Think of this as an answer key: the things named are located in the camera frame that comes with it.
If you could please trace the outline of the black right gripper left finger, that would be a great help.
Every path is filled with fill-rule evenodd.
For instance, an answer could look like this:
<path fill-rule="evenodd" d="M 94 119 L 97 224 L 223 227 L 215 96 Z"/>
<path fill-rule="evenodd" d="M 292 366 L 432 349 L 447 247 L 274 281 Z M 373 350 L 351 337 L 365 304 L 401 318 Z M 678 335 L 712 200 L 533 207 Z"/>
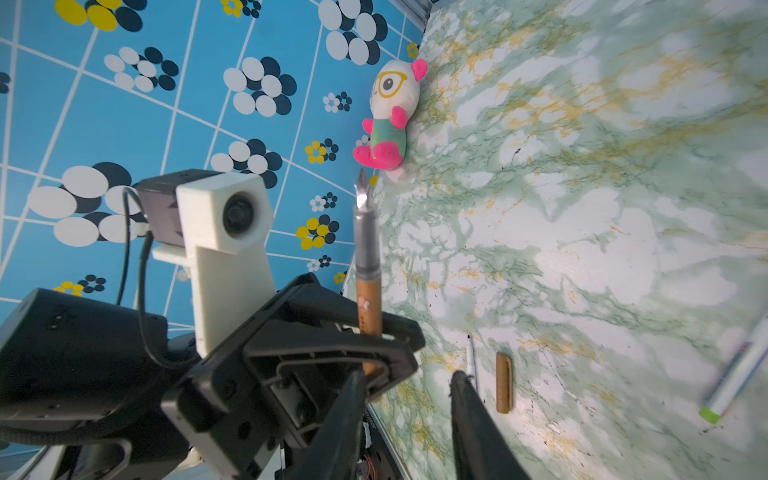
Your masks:
<path fill-rule="evenodd" d="M 329 383 L 318 370 L 284 381 L 289 479 L 353 479 L 360 457 L 366 376 L 351 370 Z"/>

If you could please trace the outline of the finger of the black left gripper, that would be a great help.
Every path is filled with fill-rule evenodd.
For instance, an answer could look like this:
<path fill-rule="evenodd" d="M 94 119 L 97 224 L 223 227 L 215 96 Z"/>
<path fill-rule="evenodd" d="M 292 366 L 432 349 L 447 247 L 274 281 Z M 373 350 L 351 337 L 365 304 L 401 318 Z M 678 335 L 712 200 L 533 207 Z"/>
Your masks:
<path fill-rule="evenodd" d="M 249 324 L 245 360 L 413 360 L 426 346 L 416 321 L 383 312 L 371 293 L 345 298 L 312 274 L 278 291 Z"/>
<path fill-rule="evenodd" d="M 252 320 L 182 376 L 163 413 L 225 479 L 256 479 L 282 443 L 307 452 L 331 411 L 341 428 L 417 369 L 419 326 L 373 338 L 334 326 Z"/>

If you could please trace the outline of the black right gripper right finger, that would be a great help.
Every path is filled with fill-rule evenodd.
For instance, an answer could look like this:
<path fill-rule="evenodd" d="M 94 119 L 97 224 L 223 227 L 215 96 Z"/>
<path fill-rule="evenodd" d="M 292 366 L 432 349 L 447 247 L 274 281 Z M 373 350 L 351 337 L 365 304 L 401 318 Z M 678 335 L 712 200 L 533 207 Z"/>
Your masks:
<path fill-rule="evenodd" d="M 529 480 L 465 372 L 453 374 L 450 397 L 456 478 Z"/>

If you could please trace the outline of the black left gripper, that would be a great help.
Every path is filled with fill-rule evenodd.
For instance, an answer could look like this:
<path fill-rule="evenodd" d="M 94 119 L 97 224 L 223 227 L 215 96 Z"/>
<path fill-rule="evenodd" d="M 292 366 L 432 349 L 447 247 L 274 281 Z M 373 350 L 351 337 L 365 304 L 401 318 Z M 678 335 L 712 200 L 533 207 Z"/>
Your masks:
<path fill-rule="evenodd" d="M 38 445 L 32 479 L 162 479 L 192 453 L 272 479 L 285 431 L 246 366 L 241 325 L 199 357 L 154 314 L 33 291 L 1 327 L 1 437 Z"/>

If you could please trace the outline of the brown pen cap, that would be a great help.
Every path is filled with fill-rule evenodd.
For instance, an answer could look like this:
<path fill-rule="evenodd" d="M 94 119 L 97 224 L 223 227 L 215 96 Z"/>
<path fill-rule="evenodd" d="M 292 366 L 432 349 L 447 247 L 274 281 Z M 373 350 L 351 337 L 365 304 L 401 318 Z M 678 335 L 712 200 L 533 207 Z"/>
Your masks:
<path fill-rule="evenodd" d="M 513 409 L 513 362 L 502 352 L 496 353 L 496 409 L 508 414 Z"/>

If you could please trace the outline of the white pen light green end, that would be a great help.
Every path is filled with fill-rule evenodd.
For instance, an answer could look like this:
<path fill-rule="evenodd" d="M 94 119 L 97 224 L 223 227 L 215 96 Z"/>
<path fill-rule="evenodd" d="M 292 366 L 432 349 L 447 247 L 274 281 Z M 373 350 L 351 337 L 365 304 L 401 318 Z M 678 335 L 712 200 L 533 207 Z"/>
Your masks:
<path fill-rule="evenodd" d="M 741 344 L 699 410 L 702 419 L 717 424 L 767 357 L 767 313 Z"/>

